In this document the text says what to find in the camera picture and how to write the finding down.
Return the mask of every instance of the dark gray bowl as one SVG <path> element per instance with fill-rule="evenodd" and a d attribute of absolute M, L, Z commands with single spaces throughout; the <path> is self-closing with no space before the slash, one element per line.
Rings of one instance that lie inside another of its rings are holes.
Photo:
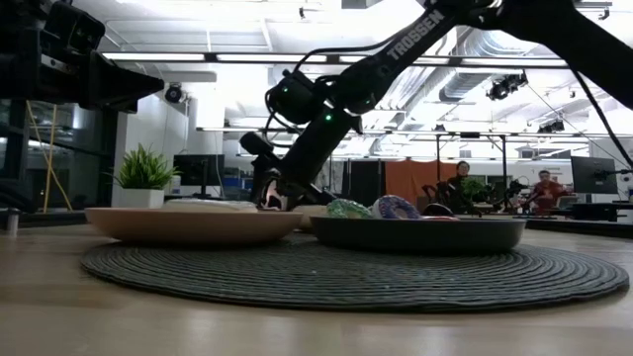
<path fill-rule="evenodd" d="M 525 229 L 521 220 L 465 219 L 458 222 L 311 218 L 326 245 L 379 252 L 483 254 L 507 252 Z"/>

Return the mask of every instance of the ceiling light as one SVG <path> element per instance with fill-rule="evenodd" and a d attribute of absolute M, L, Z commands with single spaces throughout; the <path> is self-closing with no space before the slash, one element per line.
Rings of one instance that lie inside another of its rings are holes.
<path fill-rule="evenodd" d="M 523 137 L 574 137 L 578 133 L 520 133 Z"/>
<path fill-rule="evenodd" d="M 366 55 L 342 55 L 340 57 L 341 63 L 355 63 L 366 57 Z"/>
<path fill-rule="evenodd" d="M 415 62 L 413 64 L 416 65 L 428 65 L 428 66 L 433 66 L 433 65 L 446 65 L 448 64 L 448 58 L 433 58 L 430 56 L 423 56 L 420 57 L 418 59 L 415 60 Z"/>
<path fill-rule="evenodd" d="M 341 63 L 355 63 L 365 57 L 366 55 L 342 55 L 339 60 Z M 446 65 L 448 64 L 448 59 L 449 58 L 446 57 L 436 58 L 432 56 L 422 56 L 416 59 L 413 65 Z"/>
<path fill-rule="evenodd" d="M 363 134 L 386 134 L 386 130 L 365 130 Z"/>
<path fill-rule="evenodd" d="M 567 62 L 563 59 L 554 58 L 503 58 L 503 57 L 488 57 L 488 58 L 464 58 L 461 60 L 460 65 L 464 66 L 508 66 L 517 68 L 533 68 L 533 67 L 547 67 L 547 68 L 559 68 L 568 69 Z"/>
<path fill-rule="evenodd" d="M 497 75 L 510 75 L 510 74 L 523 74 L 522 69 L 512 68 L 455 68 L 455 71 L 459 74 L 497 74 Z"/>
<path fill-rule="evenodd" d="M 216 132 L 216 133 L 256 133 L 260 129 L 257 128 L 198 128 L 198 130 L 204 132 Z"/>
<path fill-rule="evenodd" d="M 103 55 L 112 60 L 124 61 L 204 61 L 202 53 L 135 53 L 106 52 Z"/>
<path fill-rule="evenodd" d="M 302 54 L 218 54 L 220 62 L 291 62 L 296 63 L 304 56 Z M 306 63 L 325 63 L 325 55 L 313 55 Z"/>

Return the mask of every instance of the potted plant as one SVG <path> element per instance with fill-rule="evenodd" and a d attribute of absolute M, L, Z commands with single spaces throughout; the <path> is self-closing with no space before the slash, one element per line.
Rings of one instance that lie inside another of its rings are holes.
<path fill-rule="evenodd" d="M 145 150 L 139 144 L 138 150 L 126 153 L 119 175 L 114 176 L 117 184 L 124 189 L 121 207 L 161 208 L 164 188 L 178 173 L 175 168 L 167 168 L 164 155 Z"/>
<path fill-rule="evenodd" d="M 474 198 L 480 195 L 481 193 L 484 193 L 484 191 L 486 190 L 486 186 L 484 185 L 484 183 L 480 182 L 479 180 L 472 177 L 468 177 L 464 179 L 464 182 L 462 182 L 462 189 L 463 189 L 464 197 L 466 197 L 466 199 L 468 199 L 471 202 L 475 202 L 479 199 L 474 199 Z"/>

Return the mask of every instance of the man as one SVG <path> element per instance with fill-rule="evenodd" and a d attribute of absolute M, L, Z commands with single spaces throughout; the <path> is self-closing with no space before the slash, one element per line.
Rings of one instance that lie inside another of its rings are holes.
<path fill-rule="evenodd" d="M 536 214 L 547 215 L 548 211 L 556 206 L 556 202 L 560 197 L 568 195 L 565 187 L 553 181 L 552 174 L 548 170 L 538 172 L 538 178 L 541 180 L 534 186 L 530 200 L 536 205 Z"/>

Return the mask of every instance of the plate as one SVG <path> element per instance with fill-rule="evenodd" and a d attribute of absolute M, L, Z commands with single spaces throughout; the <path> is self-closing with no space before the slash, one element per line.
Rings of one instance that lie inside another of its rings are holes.
<path fill-rule="evenodd" d="M 301 221 L 295 213 L 195 213 L 94 208 L 87 220 L 121 241 L 178 244 L 251 244 L 280 239 Z"/>
<path fill-rule="evenodd" d="M 463 219 L 458 222 L 312 217 L 316 238 L 336 247 L 379 252 L 481 254 L 518 244 L 525 221 Z"/>

